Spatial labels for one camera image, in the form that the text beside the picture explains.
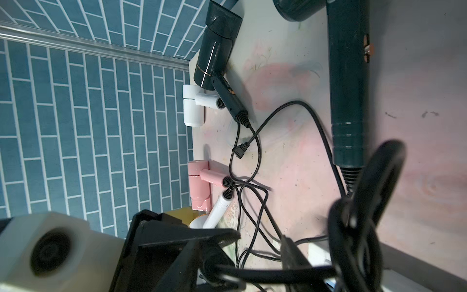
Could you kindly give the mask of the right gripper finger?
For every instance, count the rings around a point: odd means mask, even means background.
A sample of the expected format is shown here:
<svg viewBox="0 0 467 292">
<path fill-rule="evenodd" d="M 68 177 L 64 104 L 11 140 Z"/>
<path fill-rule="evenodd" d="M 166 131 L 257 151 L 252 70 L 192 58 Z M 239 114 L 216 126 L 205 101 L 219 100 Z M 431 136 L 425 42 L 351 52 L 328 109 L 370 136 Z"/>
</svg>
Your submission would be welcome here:
<svg viewBox="0 0 467 292">
<path fill-rule="evenodd" d="M 284 270 L 293 270 L 298 268 L 311 268 L 308 259 L 302 254 L 294 241 L 289 237 L 281 237 L 281 259 Z M 319 292 L 321 284 L 318 282 L 306 284 L 286 284 L 287 292 Z"/>
</svg>

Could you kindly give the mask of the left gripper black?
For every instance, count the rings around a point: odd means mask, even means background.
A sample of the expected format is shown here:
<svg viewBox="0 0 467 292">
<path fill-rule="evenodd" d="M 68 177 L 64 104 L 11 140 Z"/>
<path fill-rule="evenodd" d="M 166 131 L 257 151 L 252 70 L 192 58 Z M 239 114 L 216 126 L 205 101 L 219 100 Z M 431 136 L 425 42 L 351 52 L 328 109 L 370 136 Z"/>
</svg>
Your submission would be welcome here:
<svg viewBox="0 0 467 292">
<path fill-rule="evenodd" d="M 235 265 L 223 251 L 236 242 L 233 229 L 191 229 L 150 210 L 135 214 L 109 290 L 111 292 L 239 292 L 240 281 L 220 277 Z"/>
</svg>

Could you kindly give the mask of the dark green boxy hair dryer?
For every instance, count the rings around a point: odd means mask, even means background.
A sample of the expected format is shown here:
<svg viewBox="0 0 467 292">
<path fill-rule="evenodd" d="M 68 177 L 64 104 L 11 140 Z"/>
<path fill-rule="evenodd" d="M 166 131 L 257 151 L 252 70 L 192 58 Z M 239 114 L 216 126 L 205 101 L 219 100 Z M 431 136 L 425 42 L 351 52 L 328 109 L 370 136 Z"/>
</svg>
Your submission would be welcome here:
<svg viewBox="0 0 467 292">
<path fill-rule="evenodd" d="M 274 5 L 290 22 L 305 21 L 326 9 L 333 163 L 351 195 L 367 160 L 369 2 L 275 1 Z"/>
</svg>

